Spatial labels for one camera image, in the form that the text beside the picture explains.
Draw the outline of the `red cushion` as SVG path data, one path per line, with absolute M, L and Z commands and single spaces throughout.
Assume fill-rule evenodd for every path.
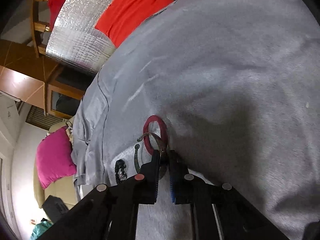
M 113 0 L 95 25 L 118 48 L 140 24 L 174 0 Z

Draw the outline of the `teal shirt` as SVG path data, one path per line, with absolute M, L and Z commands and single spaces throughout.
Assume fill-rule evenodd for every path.
M 39 224 L 36 224 L 32 233 L 30 240 L 38 239 L 43 233 L 45 233 L 51 226 L 53 222 L 43 218 Z

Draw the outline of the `wooden cabinet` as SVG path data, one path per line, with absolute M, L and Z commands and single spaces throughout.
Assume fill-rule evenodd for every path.
M 45 112 L 64 119 L 73 117 L 94 76 L 74 67 L 58 65 L 46 82 Z

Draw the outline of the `dark metal cuff bangle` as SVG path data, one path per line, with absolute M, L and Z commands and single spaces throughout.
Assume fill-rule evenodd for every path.
M 150 137 L 156 143 L 156 148 L 153 148 Z M 134 167 L 137 173 L 140 173 L 141 166 L 138 160 L 138 150 L 140 148 L 139 142 L 144 142 L 144 148 L 146 152 L 153 156 L 154 153 L 159 155 L 159 180 L 161 180 L 167 172 L 168 168 L 168 143 L 165 139 L 162 139 L 159 135 L 153 132 L 145 132 L 138 139 L 138 144 L 135 145 L 134 154 Z

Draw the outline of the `silver foil insulation panel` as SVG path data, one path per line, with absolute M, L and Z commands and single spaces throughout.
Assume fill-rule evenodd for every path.
M 108 58 L 118 49 L 105 34 L 95 29 L 100 16 L 112 1 L 66 0 L 54 23 L 46 54 L 85 72 L 99 72 Z

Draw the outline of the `beige leather sofa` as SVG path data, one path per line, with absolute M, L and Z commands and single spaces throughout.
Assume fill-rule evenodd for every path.
M 76 166 L 71 159 L 72 124 L 73 119 L 54 124 L 37 147 L 33 183 L 39 208 L 49 196 L 61 198 L 68 208 L 78 202 L 73 185 Z

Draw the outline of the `magenta pillow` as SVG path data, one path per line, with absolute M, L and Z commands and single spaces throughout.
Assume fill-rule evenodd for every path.
M 57 129 L 46 136 L 37 147 L 35 164 L 43 189 L 61 178 L 76 173 L 76 165 L 71 158 L 72 145 L 66 129 L 66 126 Z

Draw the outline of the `black scrunchie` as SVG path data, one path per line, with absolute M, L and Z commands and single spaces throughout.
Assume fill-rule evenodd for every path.
M 125 161 L 123 161 L 123 159 L 119 159 L 116 161 L 114 172 L 116 183 L 118 185 L 121 184 L 123 181 L 127 180 L 126 164 Z

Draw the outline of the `grey bed cloth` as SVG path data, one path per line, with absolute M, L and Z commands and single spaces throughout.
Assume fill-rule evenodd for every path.
M 105 62 L 73 123 L 76 187 L 116 184 L 148 117 L 191 173 L 289 239 L 319 220 L 319 24 L 303 0 L 177 0 Z

